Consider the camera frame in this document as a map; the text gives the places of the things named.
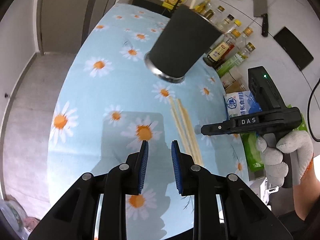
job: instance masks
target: table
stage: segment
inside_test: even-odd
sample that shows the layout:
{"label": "table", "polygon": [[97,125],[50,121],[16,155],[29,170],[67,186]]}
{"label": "table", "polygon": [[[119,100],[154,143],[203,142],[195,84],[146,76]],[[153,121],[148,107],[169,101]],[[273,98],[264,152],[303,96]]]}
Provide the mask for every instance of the table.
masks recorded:
{"label": "table", "polygon": [[[193,199],[181,197],[174,180],[171,142],[178,140],[182,152],[184,148],[169,96],[181,99],[193,126],[227,118],[223,86],[202,59],[180,84],[167,83],[146,68],[143,56],[168,21],[136,6],[114,5],[77,54],[52,119],[48,149],[51,205],[83,173],[107,173],[137,152],[141,140],[149,141],[142,195],[126,198],[128,240],[166,239],[193,227]],[[211,173],[237,173],[249,181],[238,135],[197,135],[196,139]]]}

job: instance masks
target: silver screw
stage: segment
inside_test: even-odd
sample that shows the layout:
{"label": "silver screw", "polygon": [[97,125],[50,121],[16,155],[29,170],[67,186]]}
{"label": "silver screw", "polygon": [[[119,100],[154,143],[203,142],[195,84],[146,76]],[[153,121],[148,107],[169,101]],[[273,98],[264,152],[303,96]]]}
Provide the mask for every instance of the silver screw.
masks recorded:
{"label": "silver screw", "polygon": [[238,176],[236,174],[230,174],[228,176],[228,179],[230,179],[231,181],[236,181],[238,179]]}
{"label": "silver screw", "polygon": [[122,164],[119,166],[119,169],[121,169],[121,171],[125,171],[125,170],[129,169],[129,165],[126,164],[126,163],[122,163]]}
{"label": "silver screw", "polygon": [[193,171],[199,171],[199,170],[201,169],[201,167],[200,167],[199,165],[192,165],[192,166],[191,166],[191,169],[192,169]]}
{"label": "silver screw", "polygon": [[88,179],[91,179],[92,175],[90,173],[85,173],[82,175],[82,179],[83,180],[88,180]]}

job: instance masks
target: black cable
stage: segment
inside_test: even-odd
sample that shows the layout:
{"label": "black cable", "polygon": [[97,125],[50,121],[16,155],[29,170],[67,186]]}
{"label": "black cable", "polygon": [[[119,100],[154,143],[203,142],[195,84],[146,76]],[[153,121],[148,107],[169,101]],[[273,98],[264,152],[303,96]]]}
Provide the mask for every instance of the black cable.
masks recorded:
{"label": "black cable", "polygon": [[317,84],[315,85],[315,87],[313,88],[312,92],[311,92],[311,95],[309,97],[309,102],[308,102],[308,109],[307,109],[307,121],[308,121],[308,127],[309,127],[309,131],[310,131],[310,134],[311,136],[313,137],[313,139],[316,141],[316,142],[320,142],[320,139],[316,138],[314,135],[313,135],[313,132],[311,130],[311,125],[310,125],[310,118],[309,118],[309,112],[310,112],[310,103],[311,103],[311,99],[312,99],[312,96],[314,94],[314,92],[316,91],[318,85],[320,84],[320,78],[317,82]]}

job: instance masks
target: black cylindrical container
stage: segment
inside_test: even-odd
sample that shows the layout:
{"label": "black cylindrical container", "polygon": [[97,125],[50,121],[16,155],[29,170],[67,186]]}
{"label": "black cylindrical container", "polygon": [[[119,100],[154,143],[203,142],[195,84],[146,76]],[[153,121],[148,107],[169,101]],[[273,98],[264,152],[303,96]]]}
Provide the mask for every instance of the black cylindrical container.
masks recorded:
{"label": "black cylindrical container", "polygon": [[180,83],[221,34],[201,14],[182,4],[145,55],[145,63],[160,78]]}

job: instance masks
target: white glove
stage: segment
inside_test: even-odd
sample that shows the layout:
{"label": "white glove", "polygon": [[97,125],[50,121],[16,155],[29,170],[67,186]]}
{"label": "white glove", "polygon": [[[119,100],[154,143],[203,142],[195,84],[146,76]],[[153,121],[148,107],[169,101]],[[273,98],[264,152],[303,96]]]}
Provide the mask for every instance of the white glove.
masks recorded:
{"label": "white glove", "polygon": [[257,150],[260,151],[261,160],[264,163],[268,181],[281,187],[284,177],[288,173],[288,165],[282,161],[283,153],[291,153],[297,150],[299,162],[299,178],[303,176],[313,157],[313,144],[306,131],[292,131],[281,138],[276,147],[269,148],[267,142],[262,137],[257,138]]}

